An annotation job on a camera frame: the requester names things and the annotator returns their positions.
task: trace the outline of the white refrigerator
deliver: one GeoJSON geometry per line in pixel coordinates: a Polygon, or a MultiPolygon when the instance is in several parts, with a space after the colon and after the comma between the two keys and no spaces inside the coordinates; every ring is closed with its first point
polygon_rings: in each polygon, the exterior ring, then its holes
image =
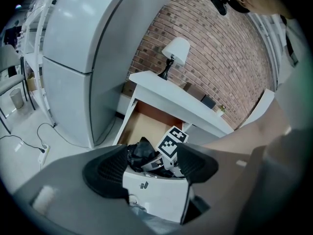
{"type": "Polygon", "coordinates": [[[167,0],[57,0],[43,48],[52,117],[77,145],[99,145],[150,23],[167,0]]]}

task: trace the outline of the table lamp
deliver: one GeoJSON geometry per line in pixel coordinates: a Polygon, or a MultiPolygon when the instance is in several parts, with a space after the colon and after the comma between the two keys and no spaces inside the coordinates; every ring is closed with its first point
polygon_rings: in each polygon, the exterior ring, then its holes
{"type": "Polygon", "coordinates": [[[167,80],[168,71],[174,62],[177,62],[179,65],[184,65],[188,56],[190,49],[190,44],[188,41],[182,37],[176,37],[172,42],[170,42],[163,50],[162,53],[168,59],[166,60],[165,70],[158,76],[167,80]]]}

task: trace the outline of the white lampshade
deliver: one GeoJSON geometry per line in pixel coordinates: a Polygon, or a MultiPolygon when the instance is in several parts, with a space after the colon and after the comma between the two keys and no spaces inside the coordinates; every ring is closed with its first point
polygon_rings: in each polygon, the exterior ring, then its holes
{"type": "Polygon", "coordinates": [[[167,58],[171,59],[174,55],[175,62],[184,65],[190,49],[190,43],[182,37],[176,37],[167,47],[162,50],[162,53],[167,58]]]}

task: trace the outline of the decorative object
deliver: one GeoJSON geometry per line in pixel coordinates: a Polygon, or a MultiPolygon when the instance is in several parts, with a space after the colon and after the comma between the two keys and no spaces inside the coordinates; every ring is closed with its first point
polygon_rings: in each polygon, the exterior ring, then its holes
{"type": "Polygon", "coordinates": [[[225,114],[225,112],[226,112],[226,107],[224,105],[220,105],[216,113],[219,117],[221,117],[225,114]]]}
{"type": "Polygon", "coordinates": [[[168,71],[170,70],[171,66],[176,62],[179,65],[184,65],[188,56],[188,52],[190,49],[190,44],[188,41],[182,37],[176,37],[172,42],[166,46],[162,53],[168,59],[166,61],[166,68],[165,70],[158,75],[159,77],[163,78],[164,80],[168,79],[168,71]]]}
{"type": "Polygon", "coordinates": [[[183,90],[199,101],[201,101],[205,96],[204,92],[200,91],[195,85],[189,82],[186,83],[183,90]]]}
{"type": "Polygon", "coordinates": [[[210,109],[213,109],[213,107],[216,105],[216,103],[208,95],[205,95],[201,102],[210,109]]]}

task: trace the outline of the white wall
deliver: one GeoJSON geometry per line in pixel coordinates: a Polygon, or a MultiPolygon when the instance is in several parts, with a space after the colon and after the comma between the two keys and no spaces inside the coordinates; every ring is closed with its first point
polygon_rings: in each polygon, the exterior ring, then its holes
{"type": "Polygon", "coordinates": [[[272,103],[274,99],[275,93],[265,89],[263,96],[261,97],[259,103],[251,113],[251,115],[248,117],[248,119],[243,123],[243,125],[240,127],[242,128],[243,126],[257,120],[260,116],[262,116],[265,111],[268,109],[269,105],[272,103]]]}
{"type": "Polygon", "coordinates": [[[282,61],[278,76],[278,85],[284,83],[291,75],[294,68],[291,66],[286,50],[283,52],[282,61]]]}

